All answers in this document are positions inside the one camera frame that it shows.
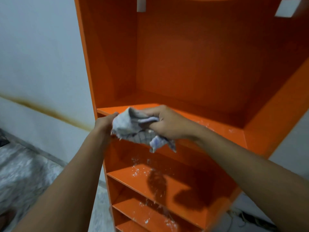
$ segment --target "brown stain on wall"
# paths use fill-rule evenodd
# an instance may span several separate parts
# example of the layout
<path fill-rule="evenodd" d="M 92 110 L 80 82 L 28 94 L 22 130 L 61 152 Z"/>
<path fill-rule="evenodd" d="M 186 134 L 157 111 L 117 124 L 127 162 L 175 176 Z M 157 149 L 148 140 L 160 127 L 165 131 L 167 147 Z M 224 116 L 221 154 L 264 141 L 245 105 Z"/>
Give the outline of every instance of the brown stain on wall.
<path fill-rule="evenodd" d="M 50 117 L 53 117 L 57 120 L 63 121 L 67 124 L 73 125 L 77 128 L 83 129 L 85 131 L 91 131 L 93 129 L 93 127 L 90 127 L 89 125 L 83 124 L 83 123 L 81 123 L 81 122 L 79 122 L 75 119 L 72 119 L 71 117 L 67 117 L 63 114 L 60 114 L 57 111 L 54 111 L 50 108 L 46 108 L 46 107 L 43 107 L 41 105 L 35 104 L 31 101 L 27 101 L 27 100 L 22 99 L 22 98 L 11 97 L 11 96 L 4 95 L 4 94 L 1 94 L 1 93 L 0 93 L 0 97 L 4 98 L 6 100 L 9 100 L 11 102 L 17 103 L 19 105 L 22 105 L 24 107 L 30 108 L 34 111 L 40 112 L 40 113 L 48 115 Z"/>

